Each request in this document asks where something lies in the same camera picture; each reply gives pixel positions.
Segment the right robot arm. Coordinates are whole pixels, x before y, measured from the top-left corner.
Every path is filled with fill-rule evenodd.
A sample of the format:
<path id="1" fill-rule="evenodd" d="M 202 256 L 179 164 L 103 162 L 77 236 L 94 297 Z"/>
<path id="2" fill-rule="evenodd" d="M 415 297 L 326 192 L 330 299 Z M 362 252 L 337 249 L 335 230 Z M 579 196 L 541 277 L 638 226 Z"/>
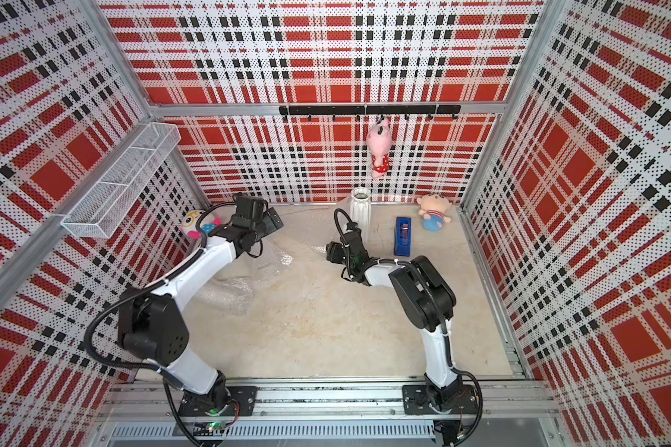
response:
<path id="1" fill-rule="evenodd" d="M 407 319 L 419 330 L 426 364 L 419 406 L 436 413 L 481 415 L 479 382 L 471 372 L 457 368 L 452 355 L 453 290 L 427 257 L 411 261 L 372 257 L 359 225 L 341 208 L 333 217 L 339 241 L 326 246 L 326 259 L 344 266 L 341 277 L 348 282 L 393 289 Z"/>

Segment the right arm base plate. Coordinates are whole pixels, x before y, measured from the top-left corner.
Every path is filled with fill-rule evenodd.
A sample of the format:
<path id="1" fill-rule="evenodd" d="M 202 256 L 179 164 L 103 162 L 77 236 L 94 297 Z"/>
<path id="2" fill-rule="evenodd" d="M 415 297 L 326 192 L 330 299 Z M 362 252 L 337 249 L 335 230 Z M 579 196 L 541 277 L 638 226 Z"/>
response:
<path id="1" fill-rule="evenodd" d="M 476 415 L 479 409 L 475 388 L 466 384 L 403 386 L 402 395 L 406 415 Z"/>

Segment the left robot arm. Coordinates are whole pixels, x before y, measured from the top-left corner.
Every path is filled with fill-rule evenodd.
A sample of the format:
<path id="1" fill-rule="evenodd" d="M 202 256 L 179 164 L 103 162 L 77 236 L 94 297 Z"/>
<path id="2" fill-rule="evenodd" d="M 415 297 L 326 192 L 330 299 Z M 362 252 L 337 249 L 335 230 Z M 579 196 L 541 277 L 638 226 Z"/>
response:
<path id="1" fill-rule="evenodd" d="M 126 290 L 117 303 L 104 309 L 88 325 L 83 348 L 104 366 L 149 370 L 159 374 L 169 387 L 200 397 L 212 409 L 229 401 L 225 374 L 204 362 L 189 345 L 188 326 L 182 311 L 216 273 L 241 255 L 254 256 L 263 239 L 283 227 L 280 216 L 266 199 L 238 193 L 233 201 L 216 204 L 208 211 L 233 206 L 234 213 L 223 225 L 205 231 L 199 216 L 199 244 L 177 267 L 143 289 Z M 117 361 L 101 355 L 93 344 L 98 326 L 117 314 L 117 344 L 138 362 Z"/>

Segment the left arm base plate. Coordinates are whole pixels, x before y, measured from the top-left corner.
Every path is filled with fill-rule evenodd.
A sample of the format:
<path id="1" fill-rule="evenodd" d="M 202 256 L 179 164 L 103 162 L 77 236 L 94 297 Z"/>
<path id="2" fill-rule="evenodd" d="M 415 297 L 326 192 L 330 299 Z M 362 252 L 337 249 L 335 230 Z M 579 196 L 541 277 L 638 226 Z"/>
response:
<path id="1" fill-rule="evenodd" d="M 186 391 L 181 400 L 178 415 L 181 417 L 251 416 L 257 395 L 257 387 L 218 387 L 208 395 L 197 395 Z"/>

